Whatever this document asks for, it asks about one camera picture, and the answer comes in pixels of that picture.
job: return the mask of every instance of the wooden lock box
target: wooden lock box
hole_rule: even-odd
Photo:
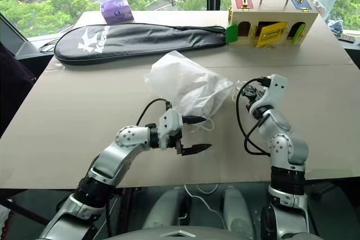
[[[226,41],[257,47],[297,46],[317,15],[310,0],[231,0]]]

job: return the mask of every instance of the tissue box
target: tissue box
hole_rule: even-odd
[[[127,0],[99,0],[101,13],[107,24],[134,19]]]

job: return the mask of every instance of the silver robot arm segment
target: silver robot arm segment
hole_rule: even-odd
[[[260,120],[259,134],[271,153],[270,204],[262,211],[262,239],[280,240],[297,233],[309,233],[305,186],[305,161],[308,146],[291,131],[285,117],[276,109],[280,104],[287,79],[280,75],[259,78],[264,87],[251,85],[243,96],[249,99],[247,109]]]
[[[181,116],[169,108],[162,115],[159,126],[126,126],[118,131],[115,140],[102,151],[90,166],[53,219],[45,227],[40,239],[93,239],[97,230],[93,226],[103,213],[113,190],[119,185],[137,155],[151,148],[175,147],[181,155],[201,152],[211,144],[196,144],[183,148],[183,123],[194,124],[205,119],[197,116]]]

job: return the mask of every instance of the white cable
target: white cable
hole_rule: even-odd
[[[116,196],[116,197],[115,197],[115,201],[114,201],[114,203],[112,204],[112,207],[110,208],[109,217],[111,216],[111,213],[112,213],[112,211],[113,211],[113,209],[114,209],[117,201],[118,201],[118,197]],[[94,236],[93,239],[95,239],[95,238],[98,236],[98,234],[101,232],[102,228],[105,226],[105,224],[106,224],[106,219],[107,219],[107,218],[105,217],[105,221],[102,223],[102,225],[100,226],[100,229],[97,231],[97,233],[95,234],[95,236]]]
[[[208,203],[202,197],[192,195],[190,193],[190,191],[187,189],[186,184],[184,185],[184,188],[185,188],[185,191],[187,192],[187,194],[189,194],[190,197],[200,199],[204,203],[204,205],[209,209],[210,212],[213,212],[213,213],[217,214],[219,216],[219,218],[221,219],[221,222],[223,223],[224,229],[225,230],[227,229],[225,221],[224,221],[223,217],[221,216],[221,214],[218,211],[216,211],[214,209],[211,209],[210,206],[208,205]]]
[[[214,187],[214,189],[212,189],[211,191],[203,191],[200,187],[199,187],[199,185],[196,185],[196,188],[197,188],[197,190],[198,191],[200,191],[202,194],[204,194],[204,195],[210,195],[210,194],[213,194],[217,189],[218,189],[218,184],[216,184],[216,186]]]
[[[205,126],[205,123],[207,123],[207,122],[211,123],[211,128],[207,128]],[[206,130],[207,132],[212,132],[215,129],[215,122],[211,118],[206,118],[205,122],[193,124],[192,126],[196,126],[196,129],[192,130],[191,132],[196,132],[200,128]]]

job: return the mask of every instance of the table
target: table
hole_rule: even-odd
[[[227,24],[226,11],[135,11],[134,17],[164,25]],[[85,12],[76,26],[101,23],[99,12]],[[300,47],[225,46],[184,55],[233,81],[288,77],[279,109],[309,145],[307,179],[360,175],[360,73],[320,17]],[[53,58],[0,140],[0,188],[76,187],[93,157],[157,97],[143,76],[160,57],[92,66]],[[162,113],[156,105],[142,123],[157,122]],[[241,113],[249,130],[255,122],[244,106]],[[269,181],[269,158],[245,152],[230,97],[213,120],[212,132],[183,133],[185,146],[212,143],[210,149],[185,157],[173,149],[141,153],[120,187]],[[265,147],[257,133],[253,140]]]

